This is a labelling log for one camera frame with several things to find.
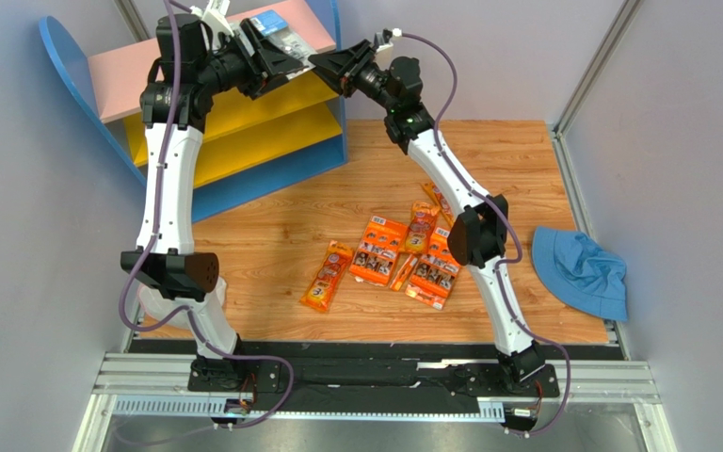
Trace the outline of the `blue Gillette razor blister pack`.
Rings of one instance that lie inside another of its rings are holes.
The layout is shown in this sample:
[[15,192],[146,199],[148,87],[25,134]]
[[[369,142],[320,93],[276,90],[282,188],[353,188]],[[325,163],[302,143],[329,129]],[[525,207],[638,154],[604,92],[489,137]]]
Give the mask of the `blue Gillette razor blister pack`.
[[277,11],[267,9],[250,16],[249,19],[270,41],[290,56],[298,58],[305,65],[304,70],[290,74],[289,79],[299,77],[313,69],[314,65],[308,60],[308,57],[316,54],[315,48],[298,34]]

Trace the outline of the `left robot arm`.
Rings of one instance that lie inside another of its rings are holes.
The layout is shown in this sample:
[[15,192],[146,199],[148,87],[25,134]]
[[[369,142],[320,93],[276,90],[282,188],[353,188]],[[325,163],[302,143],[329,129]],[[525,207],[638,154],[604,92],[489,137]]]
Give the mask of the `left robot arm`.
[[190,388],[235,391],[249,375],[241,339],[222,312],[225,282],[216,255],[194,249],[196,162],[217,95],[236,89],[257,99],[304,66],[250,19],[210,25],[193,13],[174,14],[160,19],[156,41],[160,54],[139,98],[149,156],[143,224],[120,264],[158,325],[182,318],[193,331]]

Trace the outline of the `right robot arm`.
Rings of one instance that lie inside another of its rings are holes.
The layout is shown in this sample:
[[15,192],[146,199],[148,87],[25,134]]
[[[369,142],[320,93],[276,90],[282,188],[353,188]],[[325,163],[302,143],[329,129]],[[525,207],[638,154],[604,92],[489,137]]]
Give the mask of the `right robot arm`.
[[508,277],[506,236],[508,204],[493,197],[463,168],[442,137],[437,121],[422,102],[420,63],[399,56],[387,68],[377,63],[378,49],[363,40],[345,50],[309,56],[314,73],[337,94],[360,92],[386,112],[384,125],[392,143],[427,174],[447,199],[455,221],[447,243],[457,263],[472,276],[493,330],[495,371],[512,394],[540,394],[546,359],[523,320]]

